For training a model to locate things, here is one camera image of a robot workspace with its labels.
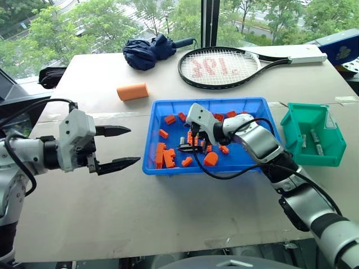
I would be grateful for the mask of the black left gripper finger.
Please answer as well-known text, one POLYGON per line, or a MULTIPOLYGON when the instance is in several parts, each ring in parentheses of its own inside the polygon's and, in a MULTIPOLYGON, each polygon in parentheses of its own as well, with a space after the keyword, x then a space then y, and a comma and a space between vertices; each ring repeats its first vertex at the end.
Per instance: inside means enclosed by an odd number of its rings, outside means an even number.
POLYGON ((115 159, 111 163, 97 164, 96 173, 98 175, 114 173, 135 164, 140 159, 141 157, 123 157, 115 159))
POLYGON ((96 126, 96 136, 104 136, 104 137, 114 137, 120 136, 125 133, 131 132, 131 130, 127 127, 123 126, 96 126))

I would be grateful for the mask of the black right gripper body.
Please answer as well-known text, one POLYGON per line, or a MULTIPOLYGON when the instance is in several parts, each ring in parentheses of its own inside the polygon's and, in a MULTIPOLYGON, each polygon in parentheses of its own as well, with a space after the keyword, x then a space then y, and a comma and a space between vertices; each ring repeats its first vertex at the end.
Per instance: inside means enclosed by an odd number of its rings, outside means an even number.
POLYGON ((192 144, 193 147, 200 146, 205 149, 205 152, 202 154, 208 153, 208 147, 211 145, 209 137, 206 132, 200 130, 200 125, 197 123, 191 123, 190 126, 192 144))

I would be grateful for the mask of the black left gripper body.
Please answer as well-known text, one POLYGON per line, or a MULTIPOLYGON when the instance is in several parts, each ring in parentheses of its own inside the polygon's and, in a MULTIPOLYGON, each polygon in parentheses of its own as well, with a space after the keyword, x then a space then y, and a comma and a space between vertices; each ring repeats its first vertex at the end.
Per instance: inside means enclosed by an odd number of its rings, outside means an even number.
POLYGON ((92 138, 85 146, 77 147, 75 150, 75 168, 87 167, 89 173, 98 171, 98 161, 96 159, 96 145, 92 138))

